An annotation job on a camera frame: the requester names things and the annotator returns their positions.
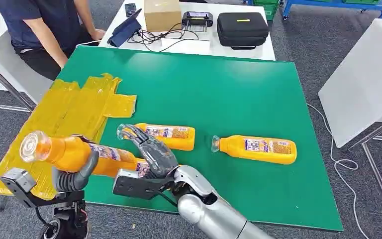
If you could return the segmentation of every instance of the navy t-shirt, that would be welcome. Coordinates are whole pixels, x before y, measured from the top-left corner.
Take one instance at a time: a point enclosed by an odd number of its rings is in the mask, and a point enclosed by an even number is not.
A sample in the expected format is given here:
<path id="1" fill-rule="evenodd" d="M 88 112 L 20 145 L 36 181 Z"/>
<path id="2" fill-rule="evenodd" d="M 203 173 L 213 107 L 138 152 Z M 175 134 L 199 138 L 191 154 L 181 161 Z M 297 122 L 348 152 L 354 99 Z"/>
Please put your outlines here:
<path id="1" fill-rule="evenodd" d="M 63 50 L 75 47 L 80 35 L 74 0 L 0 0 L 0 13 L 17 49 L 43 48 L 23 19 L 42 18 Z"/>

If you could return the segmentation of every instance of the bottle label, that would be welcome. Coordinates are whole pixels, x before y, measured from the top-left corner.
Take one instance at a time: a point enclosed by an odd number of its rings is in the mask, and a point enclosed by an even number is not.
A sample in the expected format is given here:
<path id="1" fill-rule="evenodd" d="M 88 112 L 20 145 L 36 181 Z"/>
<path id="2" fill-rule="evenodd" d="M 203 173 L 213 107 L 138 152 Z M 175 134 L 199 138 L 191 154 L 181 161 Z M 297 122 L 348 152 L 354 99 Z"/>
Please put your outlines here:
<path id="1" fill-rule="evenodd" d="M 147 126 L 146 133 L 153 137 L 188 138 L 187 127 Z"/>
<path id="2" fill-rule="evenodd" d="M 254 152 L 269 152 L 269 146 L 267 145 L 267 142 L 262 139 L 245 138 L 244 149 L 246 151 Z"/>
<path id="3" fill-rule="evenodd" d="M 267 142 L 263 139 L 246 138 L 244 139 L 244 149 L 253 152 L 291 154 L 290 144 L 286 141 L 270 140 Z"/>
<path id="4" fill-rule="evenodd" d="M 89 143 L 92 151 L 99 152 L 99 158 L 111 158 L 116 161 L 121 161 L 121 157 L 119 156 L 118 150 L 116 148 L 97 145 L 94 143 Z"/>
<path id="5" fill-rule="evenodd" d="M 135 171 L 138 172 L 138 177 L 143 177 L 144 175 L 146 175 L 147 171 L 149 171 L 150 169 L 150 166 L 147 162 L 139 162 L 137 163 L 137 168 L 135 169 Z"/>
<path id="6" fill-rule="evenodd" d="M 286 141 L 271 141 L 273 152 L 281 154 L 290 154 L 290 145 Z"/>

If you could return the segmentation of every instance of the white table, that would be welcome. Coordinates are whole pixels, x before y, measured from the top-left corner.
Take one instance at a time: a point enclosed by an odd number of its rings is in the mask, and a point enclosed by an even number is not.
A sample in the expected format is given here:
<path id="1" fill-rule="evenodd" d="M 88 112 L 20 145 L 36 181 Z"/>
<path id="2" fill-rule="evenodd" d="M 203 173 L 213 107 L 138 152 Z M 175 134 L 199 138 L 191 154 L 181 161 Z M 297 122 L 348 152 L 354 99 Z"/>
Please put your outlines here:
<path id="1" fill-rule="evenodd" d="M 104 35 L 99 46 L 101 47 L 112 47 L 107 43 L 107 40 L 112 36 L 113 30 L 119 26 L 123 21 L 126 20 L 125 4 L 135 3 L 137 9 L 142 8 L 143 10 L 138 15 L 137 20 L 141 24 L 142 28 L 146 29 L 146 21 L 144 18 L 144 0 L 125 0 L 110 24 L 106 34 Z M 253 58 L 253 59 L 263 59 L 275 61 L 275 53 L 273 51 L 272 39 L 269 36 L 266 42 L 257 46 L 254 50 L 232 50 L 230 47 L 224 47 L 220 45 L 219 38 L 216 31 L 217 17 L 222 12 L 259 12 L 266 20 L 266 14 L 264 13 L 264 8 L 262 6 L 245 6 L 245 5 L 226 5 L 226 4 L 210 4 L 210 3 L 191 3 L 191 2 L 180 2 L 181 12 L 184 14 L 186 11 L 202 11 L 210 12 L 213 14 L 213 26 L 207 28 L 206 33 L 198 33 L 202 36 L 201 39 L 210 40 L 210 49 L 208 52 L 195 51 L 193 54 L 204 54 L 204 55 L 214 55 L 214 56 L 228 56 L 228 57 L 241 57 L 241 58 Z M 154 51 L 162 50 L 161 41 L 156 41 L 148 46 Z M 135 50 L 145 50 L 148 49 L 142 44 L 133 44 L 125 42 L 120 48 L 122 49 L 135 49 Z M 170 52 L 185 53 L 181 48 L 192 48 L 192 43 L 190 41 L 182 41 L 175 45 L 175 48 L 170 48 Z"/>
<path id="2" fill-rule="evenodd" d="M 382 122 L 382 19 L 375 19 L 318 95 L 336 146 Z"/>
<path id="3" fill-rule="evenodd" d="M 49 89 L 52 81 L 37 74 L 14 52 L 11 36 L 0 14 L 0 73 L 19 92 L 25 92 L 36 104 Z M 6 90 L 0 84 L 0 90 Z"/>

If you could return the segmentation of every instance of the orange bottle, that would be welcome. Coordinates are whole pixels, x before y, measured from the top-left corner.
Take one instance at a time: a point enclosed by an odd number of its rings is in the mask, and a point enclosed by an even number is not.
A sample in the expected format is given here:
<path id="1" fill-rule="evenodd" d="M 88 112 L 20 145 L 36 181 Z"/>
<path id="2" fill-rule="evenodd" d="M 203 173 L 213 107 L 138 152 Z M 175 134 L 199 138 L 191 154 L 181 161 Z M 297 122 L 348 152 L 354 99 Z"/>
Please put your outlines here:
<path id="1" fill-rule="evenodd" d="M 126 150 L 86 143 L 76 136 L 48 137 L 41 131 L 28 134 L 19 153 L 25 162 L 46 161 L 61 171 L 78 172 L 92 151 L 99 153 L 93 174 L 116 177 L 118 170 L 123 168 L 139 171 L 142 176 L 148 170 L 144 159 L 136 158 Z"/>
<path id="2" fill-rule="evenodd" d="M 293 141 L 233 135 L 227 138 L 213 136 L 211 151 L 221 151 L 232 157 L 246 158 L 270 163 L 291 164 L 296 160 Z"/>
<path id="3" fill-rule="evenodd" d="M 147 123 L 138 123 L 135 126 L 162 141 L 170 149 L 183 151 L 192 151 L 194 149 L 195 129 L 192 127 Z"/>

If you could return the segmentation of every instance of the black case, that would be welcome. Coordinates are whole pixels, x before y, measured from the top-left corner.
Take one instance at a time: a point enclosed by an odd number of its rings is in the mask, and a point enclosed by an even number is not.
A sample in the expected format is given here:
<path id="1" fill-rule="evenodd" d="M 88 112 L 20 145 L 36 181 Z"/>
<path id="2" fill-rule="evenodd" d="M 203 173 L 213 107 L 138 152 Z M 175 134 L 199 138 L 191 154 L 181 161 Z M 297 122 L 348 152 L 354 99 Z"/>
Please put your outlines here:
<path id="1" fill-rule="evenodd" d="M 222 46 L 251 50 L 266 41 L 269 27 L 259 12 L 223 12 L 217 18 L 217 34 Z"/>

